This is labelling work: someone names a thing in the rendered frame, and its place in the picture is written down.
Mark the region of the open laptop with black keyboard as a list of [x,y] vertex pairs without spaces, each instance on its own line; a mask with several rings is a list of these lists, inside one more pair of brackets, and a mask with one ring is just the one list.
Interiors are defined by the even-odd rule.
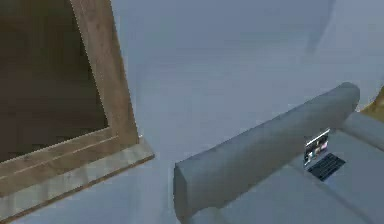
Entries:
[[307,142],[303,156],[304,169],[322,182],[346,163],[328,150],[330,132],[327,129]]

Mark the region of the wooden framed window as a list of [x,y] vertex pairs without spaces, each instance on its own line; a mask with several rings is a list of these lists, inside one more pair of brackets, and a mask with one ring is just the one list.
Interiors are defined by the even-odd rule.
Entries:
[[153,156],[111,0],[0,0],[0,224]]

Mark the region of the grey sofa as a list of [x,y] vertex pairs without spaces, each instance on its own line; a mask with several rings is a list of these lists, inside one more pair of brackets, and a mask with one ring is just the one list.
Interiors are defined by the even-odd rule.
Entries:
[[[344,82],[176,163],[180,224],[384,224],[384,123],[358,112],[359,99]],[[327,129],[346,163],[322,182],[303,156]]]

